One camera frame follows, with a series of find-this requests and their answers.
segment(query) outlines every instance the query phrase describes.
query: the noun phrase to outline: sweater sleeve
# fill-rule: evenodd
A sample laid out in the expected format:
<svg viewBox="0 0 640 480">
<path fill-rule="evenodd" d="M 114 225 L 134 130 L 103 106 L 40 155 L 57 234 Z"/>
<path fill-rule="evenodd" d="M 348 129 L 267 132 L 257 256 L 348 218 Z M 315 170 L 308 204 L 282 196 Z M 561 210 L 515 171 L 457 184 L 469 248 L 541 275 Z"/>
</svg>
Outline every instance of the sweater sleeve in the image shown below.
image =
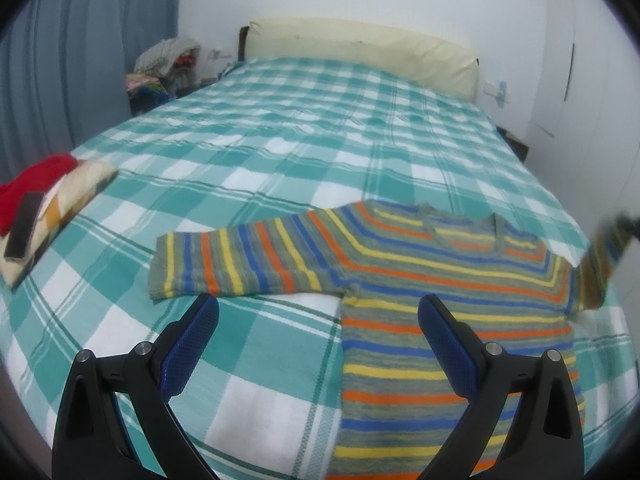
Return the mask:
<svg viewBox="0 0 640 480">
<path fill-rule="evenodd" d="M 341 296 L 353 275 L 332 251 L 315 211 L 158 238 L 149 270 L 153 299 L 320 292 Z"/>
<path fill-rule="evenodd" d="M 607 295 L 609 279 L 636 232 L 626 215 L 604 222 L 591 239 L 591 245 L 575 269 L 576 303 L 574 310 L 600 308 Z"/>
</svg>

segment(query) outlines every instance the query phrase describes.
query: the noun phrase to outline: blue gripper pad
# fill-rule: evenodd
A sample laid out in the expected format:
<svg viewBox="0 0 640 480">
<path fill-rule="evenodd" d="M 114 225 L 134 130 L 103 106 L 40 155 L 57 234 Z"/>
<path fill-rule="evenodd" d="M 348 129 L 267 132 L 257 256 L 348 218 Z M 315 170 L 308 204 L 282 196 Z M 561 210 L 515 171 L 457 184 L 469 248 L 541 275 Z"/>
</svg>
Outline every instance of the blue gripper pad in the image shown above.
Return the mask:
<svg viewBox="0 0 640 480">
<path fill-rule="evenodd" d="M 428 296 L 418 304 L 418 324 L 453 391 L 471 399 L 478 390 L 476 364 Z"/>
<path fill-rule="evenodd" d="M 218 326 L 218 300 L 207 298 L 191 318 L 175 345 L 162 361 L 158 391 L 162 400 L 168 402 L 179 395 L 198 364 L 211 335 Z"/>
</svg>

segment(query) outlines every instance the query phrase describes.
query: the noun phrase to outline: plaid bedsheet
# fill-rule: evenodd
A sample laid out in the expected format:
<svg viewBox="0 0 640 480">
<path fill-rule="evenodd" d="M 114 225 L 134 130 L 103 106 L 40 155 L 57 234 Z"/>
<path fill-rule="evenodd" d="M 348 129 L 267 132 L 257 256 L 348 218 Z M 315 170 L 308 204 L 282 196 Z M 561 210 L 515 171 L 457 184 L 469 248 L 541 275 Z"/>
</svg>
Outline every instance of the plaid bedsheet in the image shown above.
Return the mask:
<svg viewBox="0 0 640 480">
<path fill-rule="evenodd" d="M 193 298 L 153 303 L 156 237 L 366 198 L 491 212 L 577 262 L 586 238 L 471 104 L 356 64 L 272 60 L 90 140 L 74 154 L 120 168 L 17 289 L 0 284 L 0 351 L 51 444 L 70 362 L 153 340 Z M 337 298 L 221 300 L 220 324 L 170 404 L 222 478 L 320 479 L 340 423 Z M 575 319 L 588 465 L 632 409 L 638 386 L 622 310 Z M 129 400 L 143 463 L 160 471 Z"/>
</svg>

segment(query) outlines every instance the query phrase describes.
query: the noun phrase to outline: curtain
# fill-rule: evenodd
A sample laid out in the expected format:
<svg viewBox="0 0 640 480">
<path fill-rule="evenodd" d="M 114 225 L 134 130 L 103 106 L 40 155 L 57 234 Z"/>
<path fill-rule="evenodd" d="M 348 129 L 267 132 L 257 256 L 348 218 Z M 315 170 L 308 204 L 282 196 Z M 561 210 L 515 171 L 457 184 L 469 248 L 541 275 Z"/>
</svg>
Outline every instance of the curtain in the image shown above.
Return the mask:
<svg viewBox="0 0 640 480">
<path fill-rule="evenodd" d="M 0 182 L 130 118 L 125 74 L 178 0 L 31 0 L 0 43 Z"/>
</svg>

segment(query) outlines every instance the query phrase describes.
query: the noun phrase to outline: striped shirt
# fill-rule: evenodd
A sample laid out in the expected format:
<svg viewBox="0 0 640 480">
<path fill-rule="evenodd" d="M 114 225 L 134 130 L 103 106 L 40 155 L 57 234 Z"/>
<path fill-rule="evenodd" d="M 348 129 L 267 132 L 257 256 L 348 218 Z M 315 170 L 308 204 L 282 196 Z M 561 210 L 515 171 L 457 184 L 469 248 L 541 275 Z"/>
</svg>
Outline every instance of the striped shirt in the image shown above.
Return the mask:
<svg viewBox="0 0 640 480">
<path fill-rule="evenodd" d="M 498 215 L 480 221 L 429 205 L 366 201 L 158 238 L 152 298 L 319 292 L 342 298 L 342 421 L 329 478 L 414 480 L 466 408 L 417 323 L 418 301 L 437 294 L 457 320 L 509 352 L 564 357 L 580 411 L 575 310 L 602 304 L 632 236 L 628 220 L 604 226 L 577 268 Z M 517 406 L 505 405 L 477 470 L 498 455 Z"/>
</svg>

